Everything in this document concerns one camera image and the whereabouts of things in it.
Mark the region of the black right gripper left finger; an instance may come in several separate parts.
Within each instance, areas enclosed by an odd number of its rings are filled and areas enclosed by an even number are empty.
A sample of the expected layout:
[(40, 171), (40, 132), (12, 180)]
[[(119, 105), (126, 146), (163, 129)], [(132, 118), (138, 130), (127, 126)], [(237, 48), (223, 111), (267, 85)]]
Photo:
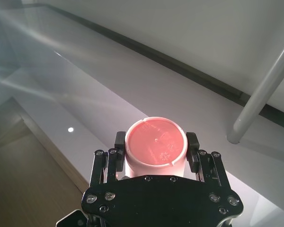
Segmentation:
[(104, 183), (104, 173), (106, 173), (106, 182), (116, 182), (117, 173), (123, 171), (125, 160), (125, 131), (116, 133), (115, 144), (107, 152), (96, 150), (92, 165), (89, 186), (95, 186)]

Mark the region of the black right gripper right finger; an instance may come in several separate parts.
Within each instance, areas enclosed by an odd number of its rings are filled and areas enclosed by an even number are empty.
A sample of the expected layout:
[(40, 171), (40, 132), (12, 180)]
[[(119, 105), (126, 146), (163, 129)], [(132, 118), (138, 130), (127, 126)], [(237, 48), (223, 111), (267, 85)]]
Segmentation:
[(214, 186), (230, 187), (221, 154), (200, 149), (197, 136), (193, 132), (187, 132), (186, 138), (186, 159), (191, 172), (196, 175), (196, 180)]

